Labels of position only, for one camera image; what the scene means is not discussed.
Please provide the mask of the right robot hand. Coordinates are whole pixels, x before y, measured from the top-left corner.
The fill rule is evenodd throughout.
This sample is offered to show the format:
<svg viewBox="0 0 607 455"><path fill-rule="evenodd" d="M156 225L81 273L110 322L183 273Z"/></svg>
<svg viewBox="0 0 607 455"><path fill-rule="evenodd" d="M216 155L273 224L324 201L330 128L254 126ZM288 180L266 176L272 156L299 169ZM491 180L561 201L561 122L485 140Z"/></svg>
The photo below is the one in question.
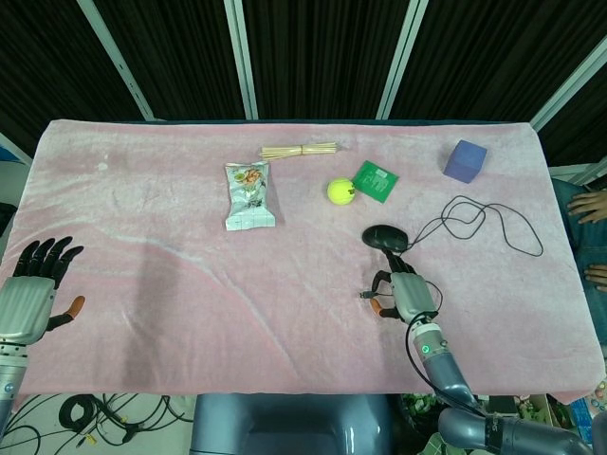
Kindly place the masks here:
<svg viewBox="0 0 607 455"><path fill-rule="evenodd" d="M399 319L406 324L423 318L434 318L437 310L427 282L394 252L382 249L382 253L386 256L391 271L379 270L373 279L367 299L374 311L381 318ZM391 286L395 302L391 308L382 307L376 299L382 282Z"/></svg>

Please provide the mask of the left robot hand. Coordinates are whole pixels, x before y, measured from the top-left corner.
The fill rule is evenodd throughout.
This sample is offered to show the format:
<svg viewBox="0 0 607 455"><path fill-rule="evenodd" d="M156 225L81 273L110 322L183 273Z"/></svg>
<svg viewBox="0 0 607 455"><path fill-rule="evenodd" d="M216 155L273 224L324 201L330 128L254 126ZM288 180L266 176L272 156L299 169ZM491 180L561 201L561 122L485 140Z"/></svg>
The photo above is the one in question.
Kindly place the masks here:
<svg viewBox="0 0 607 455"><path fill-rule="evenodd" d="M72 322L85 297L76 297L63 313L51 314L56 293L72 261L84 251L72 238L34 241L20 254L12 274L1 287L1 342L28 346L45 333Z"/></svg>

